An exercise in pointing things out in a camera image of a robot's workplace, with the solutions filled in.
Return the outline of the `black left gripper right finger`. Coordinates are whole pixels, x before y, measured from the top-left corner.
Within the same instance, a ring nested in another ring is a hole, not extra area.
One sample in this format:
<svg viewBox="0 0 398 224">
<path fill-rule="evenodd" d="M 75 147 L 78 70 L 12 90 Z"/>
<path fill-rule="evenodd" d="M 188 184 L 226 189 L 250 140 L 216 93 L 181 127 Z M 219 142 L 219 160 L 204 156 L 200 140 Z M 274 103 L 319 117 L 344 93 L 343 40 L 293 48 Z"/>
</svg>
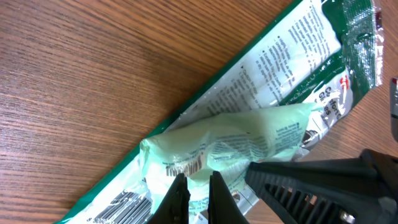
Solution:
<svg viewBox="0 0 398 224">
<path fill-rule="evenodd" d="M 210 176 L 209 224 L 248 224 L 218 171 Z"/>
</svg>

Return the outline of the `green white gloves packet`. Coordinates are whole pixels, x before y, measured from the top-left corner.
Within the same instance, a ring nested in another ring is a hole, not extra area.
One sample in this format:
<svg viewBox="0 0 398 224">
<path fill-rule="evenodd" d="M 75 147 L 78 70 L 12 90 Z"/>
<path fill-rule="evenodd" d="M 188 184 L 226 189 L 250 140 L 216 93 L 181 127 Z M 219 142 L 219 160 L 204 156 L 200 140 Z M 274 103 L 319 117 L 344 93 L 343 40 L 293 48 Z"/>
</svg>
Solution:
<svg viewBox="0 0 398 224">
<path fill-rule="evenodd" d="M 311 112 L 302 145 L 290 161 L 299 160 L 382 83 L 383 41 L 377 1 L 294 1 L 146 138 L 221 113 L 315 103 L 319 109 Z M 148 221 L 152 199 L 139 153 L 140 144 L 79 199 L 62 222 Z M 232 196 L 241 213 L 258 201 L 246 183 Z M 207 220 L 207 208 L 189 214 L 190 223 Z"/>
</svg>

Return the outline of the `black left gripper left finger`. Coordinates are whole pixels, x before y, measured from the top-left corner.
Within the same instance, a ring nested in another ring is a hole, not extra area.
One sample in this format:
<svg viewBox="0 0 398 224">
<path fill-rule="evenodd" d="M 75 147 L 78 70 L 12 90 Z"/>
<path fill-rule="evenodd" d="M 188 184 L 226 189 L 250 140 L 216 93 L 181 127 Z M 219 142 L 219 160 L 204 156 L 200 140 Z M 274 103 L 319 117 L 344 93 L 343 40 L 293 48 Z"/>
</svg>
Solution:
<svg viewBox="0 0 398 224">
<path fill-rule="evenodd" d="M 189 200 L 187 178 L 184 174 L 178 174 L 147 224 L 188 224 Z"/>
</svg>

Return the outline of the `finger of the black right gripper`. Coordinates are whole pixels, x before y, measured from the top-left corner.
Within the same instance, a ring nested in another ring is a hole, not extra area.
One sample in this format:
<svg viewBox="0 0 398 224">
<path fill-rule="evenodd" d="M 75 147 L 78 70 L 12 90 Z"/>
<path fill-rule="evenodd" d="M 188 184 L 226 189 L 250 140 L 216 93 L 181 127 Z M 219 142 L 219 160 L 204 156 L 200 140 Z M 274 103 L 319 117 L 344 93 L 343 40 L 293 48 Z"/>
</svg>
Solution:
<svg viewBox="0 0 398 224">
<path fill-rule="evenodd" d="M 397 158 L 252 162 L 245 181 L 284 223 L 397 223 Z"/>
</svg>

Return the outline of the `light green wipes sachet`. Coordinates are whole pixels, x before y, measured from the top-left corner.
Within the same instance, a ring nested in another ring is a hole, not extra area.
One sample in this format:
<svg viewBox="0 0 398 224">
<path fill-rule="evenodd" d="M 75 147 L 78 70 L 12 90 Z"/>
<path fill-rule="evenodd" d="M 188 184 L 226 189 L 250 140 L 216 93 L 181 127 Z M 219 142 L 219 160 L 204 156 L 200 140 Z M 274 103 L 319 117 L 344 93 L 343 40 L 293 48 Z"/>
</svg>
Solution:
<svg viewBox="0 0 398 224">
<path fill-rule="evenodd" d="M 289 161 L 302 145 L 315 103 L 221 113 L 140 142 L 142 176 L 151 194 L 151 212 L 160 207 L 178 174 L 187 178 L 191 216 L 207 208 L 210 175 L 221 173 L 238 193 L 251 162 Z"/>
</svg>

